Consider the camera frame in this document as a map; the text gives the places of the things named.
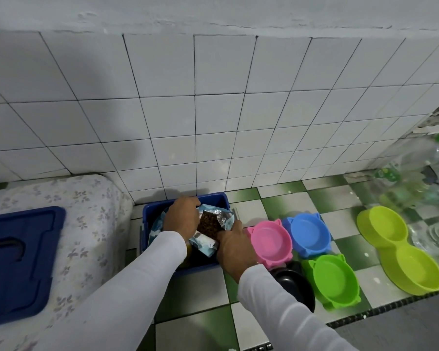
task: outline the human hand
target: human hand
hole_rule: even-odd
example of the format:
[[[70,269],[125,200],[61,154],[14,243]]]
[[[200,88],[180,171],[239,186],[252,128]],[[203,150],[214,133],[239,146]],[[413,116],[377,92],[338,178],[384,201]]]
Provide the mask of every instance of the human hand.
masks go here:
[[[197,197],[179,197],[169,207],[164,218],[163,230],[178,232],[185,240],[189,239],[197,230],[200,213],[196,208],[200,205]]]
[[[255,266],[257,254],[249,237],[242,230],[242,222],[237,220],[232,230],[218,233],[218,262],[224,271],[239,283],[239,279],[249,267]]]

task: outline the painted wall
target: painted wall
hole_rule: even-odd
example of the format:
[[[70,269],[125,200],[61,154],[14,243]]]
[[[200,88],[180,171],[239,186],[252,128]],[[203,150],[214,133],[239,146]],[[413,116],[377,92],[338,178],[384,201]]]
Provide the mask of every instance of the painted wall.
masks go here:
[[[0,0],[0,29],[439,36],[439,0]]]

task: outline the white sleeve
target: white sleeve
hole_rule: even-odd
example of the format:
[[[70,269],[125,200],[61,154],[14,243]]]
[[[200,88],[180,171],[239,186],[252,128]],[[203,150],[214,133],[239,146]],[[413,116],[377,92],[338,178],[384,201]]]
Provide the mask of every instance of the white sleeve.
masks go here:
[[[143,254],[56,324],[35,351],[136,350],[186,255],[179,233],[161,232]]]
[[[356,350],[286,292],[263,265],[242,274],[238,299],[257,319],[274,350]]]

